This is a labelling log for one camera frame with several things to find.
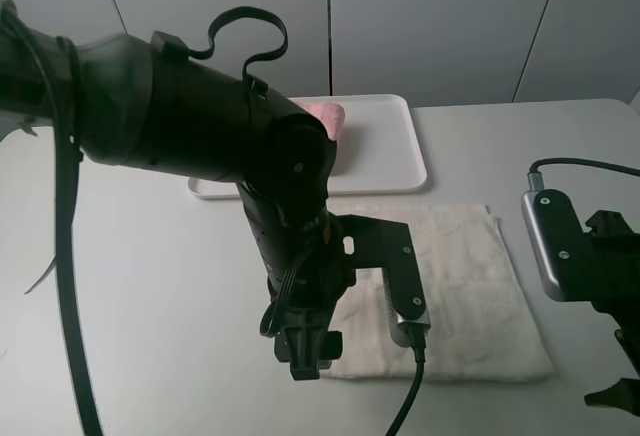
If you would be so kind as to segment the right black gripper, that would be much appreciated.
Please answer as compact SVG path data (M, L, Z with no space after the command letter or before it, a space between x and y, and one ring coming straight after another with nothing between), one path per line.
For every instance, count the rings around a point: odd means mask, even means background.
M620 212L598 210L587 221L588 242L596 261L593 308L618 324L615 337L639 370L639 234ZM639 410L638 379L621 378L609 388L584 396L589 407Z

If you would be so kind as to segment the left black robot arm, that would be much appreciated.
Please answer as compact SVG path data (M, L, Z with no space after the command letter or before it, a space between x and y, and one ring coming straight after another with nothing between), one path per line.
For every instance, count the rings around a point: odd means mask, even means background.
M296 380L341 356L329 323L351 277L326 207L337 146L315 117L259 80L176 55L163 34L76 46L12 28L1 33L1 108L26 132L54 130L55 253L67 283L83 157L234 183L268 274L261 333Z

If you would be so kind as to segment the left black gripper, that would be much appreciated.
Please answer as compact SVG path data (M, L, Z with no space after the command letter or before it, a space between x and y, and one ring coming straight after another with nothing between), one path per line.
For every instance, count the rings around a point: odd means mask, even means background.
M295 381L320 378L342 356L342 333L330 328L339 299L350 286L350 271L336 257L300 255L271 285L271 302L260 322L263 337Z

